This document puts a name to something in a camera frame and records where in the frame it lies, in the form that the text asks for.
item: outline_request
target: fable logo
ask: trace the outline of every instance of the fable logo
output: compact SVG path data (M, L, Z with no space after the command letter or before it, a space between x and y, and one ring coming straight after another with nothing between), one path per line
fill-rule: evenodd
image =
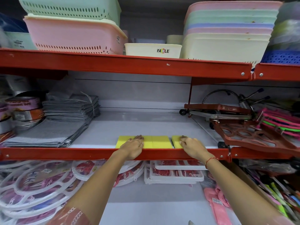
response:
M157 49L157 52L158 53L169 53L170 52L170 50L166 50L166 49Z

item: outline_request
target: mint green plastic basket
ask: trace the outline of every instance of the mint green plastic basket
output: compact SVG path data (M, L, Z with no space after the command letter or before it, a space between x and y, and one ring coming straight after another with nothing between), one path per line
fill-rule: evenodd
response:
M211 17L211 16L269 16L277 17L278 10L248 10L248 9L231 9L231 10L198 10L189 14L189 18L194 17Z
M102 20L120 25L121 8L118 0L19 0L27 13Z
M20 50L37 50L29 33L6 31L5 34L9 38L12 48Z
M189 17L185 26L198 23L265 23L274 24L275 16L194 16Z

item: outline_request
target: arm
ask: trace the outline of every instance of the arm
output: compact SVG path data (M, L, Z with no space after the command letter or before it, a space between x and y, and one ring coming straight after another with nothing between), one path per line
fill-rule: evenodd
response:
M214 157L195 138L182 136L180 144L189 156L198 159L203 164L209 158ZM232 209L243 225L293 225L290 220L283 217L278 210L223 166L217 159L210 159L207 163L207 169L221 187Z
M141 154L143 141L144 138L140 135L124 143L89 178L48 225L71 225L77 215L81 217L78 225L98 225L122 165L126 160L133 160Z

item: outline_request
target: hand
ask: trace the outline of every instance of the hand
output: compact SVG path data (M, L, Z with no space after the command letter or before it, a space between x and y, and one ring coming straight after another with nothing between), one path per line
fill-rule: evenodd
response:
M198 159L203 164L205 164L209 158L214 157L214 155L207 151L206 147L201 143L201 141L197 140L196 138L182 136L179 143L189 156Z
M134 139L129 139L119 148L119 152L124 152L126 160L133 160L138 157L144 146L144 137L142 135L136 136Z

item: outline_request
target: red thread bracelet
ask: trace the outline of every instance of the red thread bracelet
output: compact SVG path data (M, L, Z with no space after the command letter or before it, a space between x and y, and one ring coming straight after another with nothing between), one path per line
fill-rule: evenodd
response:
M206 163L205 163L205 168L207 169L207 163L208 163L208 161L210 161L211 159L216 159L217 160L217 158L214 156L214 157L210 157L207 161L206 161Z

